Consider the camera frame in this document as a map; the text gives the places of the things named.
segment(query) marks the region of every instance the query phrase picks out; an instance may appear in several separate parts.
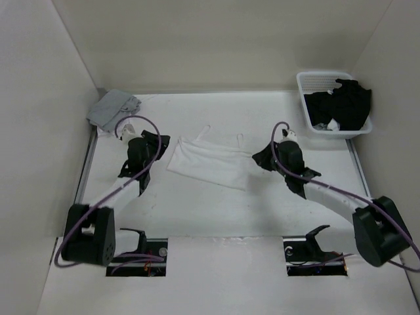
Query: folded gray cloth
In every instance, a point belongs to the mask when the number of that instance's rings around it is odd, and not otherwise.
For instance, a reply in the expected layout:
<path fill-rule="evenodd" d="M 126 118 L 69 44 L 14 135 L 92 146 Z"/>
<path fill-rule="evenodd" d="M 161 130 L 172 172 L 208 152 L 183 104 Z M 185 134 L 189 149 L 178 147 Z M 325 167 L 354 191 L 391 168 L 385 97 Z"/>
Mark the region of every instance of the folded gray cloth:
<path fill-rule="evenodd" d="M 111 133 L 121 118 L 137 113 L 140 104 L 141 101 L 133 95 L 112 89 L 92 106 L 86 118 L 91 125 Z"/>

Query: plastic basket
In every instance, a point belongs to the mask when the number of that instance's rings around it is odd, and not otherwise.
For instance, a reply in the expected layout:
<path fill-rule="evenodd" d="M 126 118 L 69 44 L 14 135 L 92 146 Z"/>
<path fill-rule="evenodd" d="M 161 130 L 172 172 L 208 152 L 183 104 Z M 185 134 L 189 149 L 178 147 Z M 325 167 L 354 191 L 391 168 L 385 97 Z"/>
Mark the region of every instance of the plastic basket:
<path fill-rule="evenodd" d="M 370 133 L 372 131 L 372 122 L 370 117 L 367 117 L 364 126 L 356 131 L 328 131 L 316 130 L 313 128 L 308 108 L 306 107 L 305 94 L 312 94 L 314 92 L 326 92 L 327 90 L 336 89 L 340 87 L 340 83 L 336 83 L 336 79 L 352 79 L 352 76 L 345 72 L 333 71 L 311 71 L 300 72 L 296 76 L 297 85 L 299 87 L 299 94 L 301 96 L 301 104 L 308 127 L 308 133 L 317 138 L 331 138 L 331 139 L 351 139 L 355 136 Z"/>

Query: white table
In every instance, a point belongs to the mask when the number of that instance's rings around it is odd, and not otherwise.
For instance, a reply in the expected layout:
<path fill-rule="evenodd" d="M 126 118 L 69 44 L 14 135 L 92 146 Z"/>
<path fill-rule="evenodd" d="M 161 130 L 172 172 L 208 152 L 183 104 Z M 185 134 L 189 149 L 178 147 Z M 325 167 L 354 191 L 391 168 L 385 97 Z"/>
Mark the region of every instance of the white table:
<path fill-rule="evenodd" d="M 138 96 L 139 114 L 150 118 L 171 144 L 151 170 L 146 192 L 119 216 L 120 227 L 169 237 L 164 278 L 106 278 L 104 269 L 51 266 L 39 315 L 52 314 L 418 314 L 404 271 L 347 259 L 348 277 L 287 277 L 279 236 L 306 234 L 321 225 L 351 225 L 330 210 L 292 194 L 276 173 L 250 166 L 246 192 L 166 171 L 177 138 L 206 140 L 259 152 L 275 122 L 286 120 L 299 136 L 306 164 L 324 181 L 363 194 L 344 140 L 305 135 L 297 93 L 254 92 Z M 137 131 L 152 129 L 134 121 Z M 99 138 L 85 202 L 107 189 L 126 160 L 115 138 Z"/>

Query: beige wall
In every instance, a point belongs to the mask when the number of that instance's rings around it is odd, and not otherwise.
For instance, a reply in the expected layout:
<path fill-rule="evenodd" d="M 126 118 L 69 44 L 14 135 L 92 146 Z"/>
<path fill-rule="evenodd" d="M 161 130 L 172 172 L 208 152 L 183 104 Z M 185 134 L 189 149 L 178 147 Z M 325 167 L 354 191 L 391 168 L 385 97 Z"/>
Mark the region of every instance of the beige wall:
<path fill-rule="evenodd" d="M 54 0 L 99 87 L 296 89 L 351 70 L 390 0 Z"/>
<path fill-rule="evenodd" d="M 356 147 L 373 196 L 397 204 L 420 243 L 420 1 L 394 0 L 362 53 L 353 74 L 373 89 L 373 132 Z M 412 250 L 407 263 L 420 262 Z M 420 276 L 409 273 L 417 296 Z"/>
<path fill-rule="evenodd" d="M 0 1 L 0 314 L 35 314 L 97 93 L 50 0 Z"/>

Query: crumpled black fabric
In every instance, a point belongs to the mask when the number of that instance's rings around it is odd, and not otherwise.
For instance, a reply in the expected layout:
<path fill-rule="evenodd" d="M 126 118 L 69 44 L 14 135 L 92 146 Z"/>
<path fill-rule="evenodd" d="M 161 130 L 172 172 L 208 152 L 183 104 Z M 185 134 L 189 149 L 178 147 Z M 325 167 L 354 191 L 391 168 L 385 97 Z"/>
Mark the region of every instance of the crumpled black fabric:
<path fill-rule="evenodd" d="M 370 112 L 372 90 L 365 90 L 355 80 L 335 80 L 342 86 L 328 92 L 306 94 L 304 99 L 312 126 L 328 124 L 332 118 L 340 130 L 360 130 Z"/>

